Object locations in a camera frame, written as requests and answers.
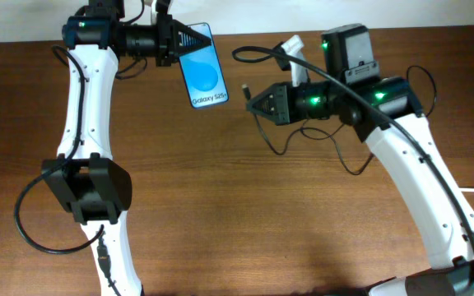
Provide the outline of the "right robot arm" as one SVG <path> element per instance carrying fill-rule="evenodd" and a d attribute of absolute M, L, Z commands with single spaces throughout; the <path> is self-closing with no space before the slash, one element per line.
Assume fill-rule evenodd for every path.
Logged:
<path fill-rule="evenodd" d="M 246 109 L 278 126 L 338 117 L 352 127 L 394 181 L 418 228 L 430 267 L 345 295 L 474 295 L 474 210 L 444 163 L 428 117 L 408 79 L 381 77 L 368 29 L 340 26 L 321 35 L 326 62 L 318 68 L 294 36 L 272 49 L 244 46 L 240 62 L 274 58 L 288 82 L 248 95 Z"/>

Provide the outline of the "blue Galaxy smartphone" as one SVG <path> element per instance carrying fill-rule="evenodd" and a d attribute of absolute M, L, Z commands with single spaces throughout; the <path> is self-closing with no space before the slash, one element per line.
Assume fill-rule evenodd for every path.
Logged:
<path fill-rule="evenodd" d="M 179 58 L 191 106 L 204 109 L 229 100 L 229 93 L 221 70 L 210 26 L 204 23 L 189 25 L 211 40 L 211 45 Z"/>

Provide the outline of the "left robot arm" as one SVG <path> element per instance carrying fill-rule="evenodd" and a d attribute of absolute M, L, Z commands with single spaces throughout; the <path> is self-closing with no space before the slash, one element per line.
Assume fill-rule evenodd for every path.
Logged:
<path fill-rule="evenodd" d="M 103 295 L 142 295 L 128 241 L 129 173 L 113 160 L 109 140 L 112 90 L 119 59 L 154 58 L 159 67 L 211 46 L 211 36 L 175 20 L 158 1 L 150 25 L 123 21 L 121 1 L 92 0 L 63 26 L 70 86 L 65 131 L 45 182 L 90 240 Z"/>

